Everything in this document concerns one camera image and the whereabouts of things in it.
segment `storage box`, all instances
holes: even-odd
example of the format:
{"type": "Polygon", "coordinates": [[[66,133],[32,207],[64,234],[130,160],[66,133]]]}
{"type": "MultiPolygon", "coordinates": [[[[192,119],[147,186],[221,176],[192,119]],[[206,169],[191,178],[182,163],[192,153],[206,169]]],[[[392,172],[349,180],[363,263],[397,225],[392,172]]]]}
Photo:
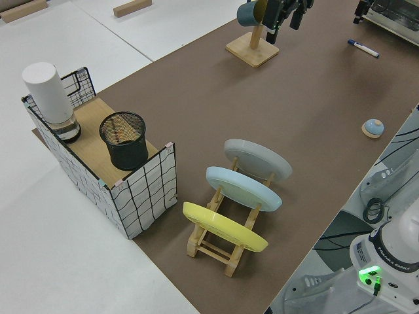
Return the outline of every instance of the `storage box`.
{"type": "Polygon", "coordinates": [[[157,150],[147,142],[149,159],[142,167],[134,171],[115,168],[99,136],[100,122],[113,110],[96,96],[88,69],[72,72],[62,82],[82,128],[74,143],[64,143],[50,129],[30,95],[22,101],[75,186],[132,239],[177,202],[175,145],[168,143],[157,150]]]}

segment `white robot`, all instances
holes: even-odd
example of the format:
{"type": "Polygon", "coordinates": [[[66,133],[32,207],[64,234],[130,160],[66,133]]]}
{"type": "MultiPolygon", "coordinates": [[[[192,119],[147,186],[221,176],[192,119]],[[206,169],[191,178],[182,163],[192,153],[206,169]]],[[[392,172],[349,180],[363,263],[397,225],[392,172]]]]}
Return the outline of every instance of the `white robot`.
{"type": "Polygon", "coordinates": [[[419,200],[369,235],[356,237],[350,258],[359,287],[402,312],[419,313],[419,200]]]}

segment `plate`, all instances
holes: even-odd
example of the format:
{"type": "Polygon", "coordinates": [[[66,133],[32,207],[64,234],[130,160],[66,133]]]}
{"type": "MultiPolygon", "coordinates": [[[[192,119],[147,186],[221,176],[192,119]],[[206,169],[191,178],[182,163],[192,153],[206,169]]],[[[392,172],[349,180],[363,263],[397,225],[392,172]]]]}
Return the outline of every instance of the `plate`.
{"type": "Polygon", "coordinates": [[[207,181],[214,188],[221,187],[222,195],[246,207],[261,211],[275,211],[282,205],[281,198],[262,183],[246,175],[221,167],[207,168],[207,181]]]}
{"type": "Polygon", "coordinates": [[[267,180],[272,172],[275,173],[273,182],[285,180],[293,172],[287,160],[277,153],[243,139],[225,141],[224,153],[231,162],[234,157],[238,157],[240,170],[262,180],[267,180]]]}
{"type": "Polygon", "coordinates": [[[253,252],[261,252],[268,242],[237,222],[193,203],[183,203],[183,214],[203,229],[235,245],[253,252]]]}

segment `grid pattern box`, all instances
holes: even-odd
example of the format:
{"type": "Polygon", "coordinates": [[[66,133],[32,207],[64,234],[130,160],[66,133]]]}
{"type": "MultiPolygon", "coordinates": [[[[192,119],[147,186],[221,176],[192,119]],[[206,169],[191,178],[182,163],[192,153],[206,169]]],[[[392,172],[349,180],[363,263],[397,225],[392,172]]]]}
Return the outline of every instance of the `grid pattern box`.
{"type": "MultiPolygon", "coordinates": [[[[62,82],[74,109],[96,96],[85,67],[64,76],[62,82]]],[[[141,168],[109,187],[50,129],[31,95],[22,101],[68,177],[126,238],[146,230],[177,202],[174,143],[168,143],[141,168]]]]}

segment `marker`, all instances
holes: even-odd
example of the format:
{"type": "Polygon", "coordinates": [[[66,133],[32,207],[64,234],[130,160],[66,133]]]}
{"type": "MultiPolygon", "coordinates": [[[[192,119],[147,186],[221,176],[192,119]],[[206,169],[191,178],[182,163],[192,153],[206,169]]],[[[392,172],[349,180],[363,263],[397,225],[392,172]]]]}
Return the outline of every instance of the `marker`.
{"type": "Polygon", "coordinates": [[[355,47],[358,47],[361,50],[364,50],[366,53],[372,55],[373,57],[378,58],[380,56],[380,54],[378,52],[375,52],[374,50],[372,50],[370,48],[367,48],[363,44],[357,43],[353,39],[348,39],[348,44],[351,44],[352,46],[355,46],[355,47]]]}

